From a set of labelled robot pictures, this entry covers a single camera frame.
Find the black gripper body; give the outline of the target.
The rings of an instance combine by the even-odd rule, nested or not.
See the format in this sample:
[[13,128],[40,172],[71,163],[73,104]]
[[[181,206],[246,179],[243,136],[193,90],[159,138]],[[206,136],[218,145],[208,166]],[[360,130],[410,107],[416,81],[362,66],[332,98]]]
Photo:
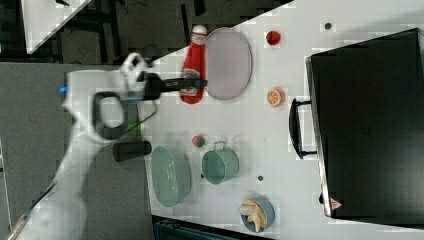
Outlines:
[[142,72],[137,78],[137,82],[144,84],[144,100],[157,100],[160,98],[162,80],[156,73]]

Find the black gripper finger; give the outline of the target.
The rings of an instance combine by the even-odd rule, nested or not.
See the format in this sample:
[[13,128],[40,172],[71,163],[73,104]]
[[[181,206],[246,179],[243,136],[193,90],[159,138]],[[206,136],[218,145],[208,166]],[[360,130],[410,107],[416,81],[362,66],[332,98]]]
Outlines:
[[175,78],[162,81],[163,92],[175,92],[183,89],[200,89],[207,86],[207,81],[202,79]]

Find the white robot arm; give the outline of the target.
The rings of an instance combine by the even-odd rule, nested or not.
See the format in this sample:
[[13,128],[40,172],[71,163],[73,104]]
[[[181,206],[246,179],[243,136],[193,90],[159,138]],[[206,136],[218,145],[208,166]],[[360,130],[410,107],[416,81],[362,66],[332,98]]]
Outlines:
[[162,80],[148,68],[140,54],[131,53],[117,70],[67,74],[63,108],[75,119],[69,147],[51,184],[19,218],[7,240],[80,240],[87,219],[83,185],[98,152],[130,131],[128,105],[207,86],[206,79],[194,74]]

